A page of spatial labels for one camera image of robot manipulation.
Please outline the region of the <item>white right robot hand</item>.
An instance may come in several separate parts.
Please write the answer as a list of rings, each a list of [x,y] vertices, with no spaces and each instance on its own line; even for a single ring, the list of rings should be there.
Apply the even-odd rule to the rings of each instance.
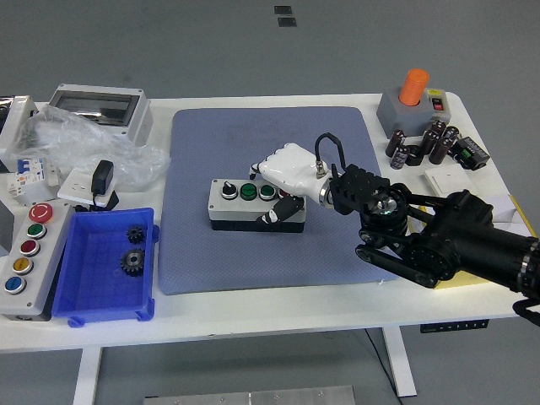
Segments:
[[[305,197],[325,208],[332,207],[332,177],[327,164],[296,143],[286,143],[261,163],[252,165],[250,179],[256,175],[288,194],[257,219],[259,224],[282,223],[304,207]]]

